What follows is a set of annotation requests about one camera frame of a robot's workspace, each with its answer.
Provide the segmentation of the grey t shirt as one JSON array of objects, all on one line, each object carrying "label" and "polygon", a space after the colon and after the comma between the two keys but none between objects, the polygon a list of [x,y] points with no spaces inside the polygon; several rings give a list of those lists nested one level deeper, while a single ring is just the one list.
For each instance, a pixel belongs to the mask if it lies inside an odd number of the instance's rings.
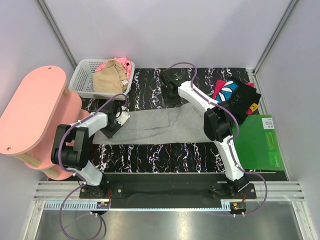
[{"label": "grey t shirt", "polygon": [[180,107],[132,111],[130,118],[108,139],[101,131],[95,145],[157,145],[210,143],[204,132],[204,117],[191,104]]}]

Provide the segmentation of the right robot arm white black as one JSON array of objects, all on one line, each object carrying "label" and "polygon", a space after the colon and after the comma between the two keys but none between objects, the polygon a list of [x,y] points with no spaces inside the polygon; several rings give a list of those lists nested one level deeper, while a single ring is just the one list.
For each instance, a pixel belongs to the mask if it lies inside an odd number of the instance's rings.
[{"label": "right robot arm white black", "polygon": [[226,102],[218,102],[205,95],[191,81],[181,75],[172,73],[171,69],[159,74],[163,98],[168,101],[181,101],[181,98],[191,103],[203,114],[203,131],[206,137],[214,142],[224,165],[227,184],[221,195],[239,198],[244,194],[249,181],[240,163],[233,135],[233,124],[239,130],[239,124],[231,113]]}]

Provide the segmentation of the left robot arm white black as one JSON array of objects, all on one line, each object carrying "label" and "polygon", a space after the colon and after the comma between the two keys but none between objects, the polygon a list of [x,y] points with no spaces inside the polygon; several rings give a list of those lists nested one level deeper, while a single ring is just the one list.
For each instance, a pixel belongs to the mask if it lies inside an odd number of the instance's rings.
[{"label": "left robot arm white black", "polygon": [[50,156],[53,164],[81,178],[97,198],[108,193],[108,186],[106,178],[89,160],[90,137],[100,131],[111,139],[130,117],[119,100],[107,103],[106,109],[92,112],[83,120],[58,125]]}]

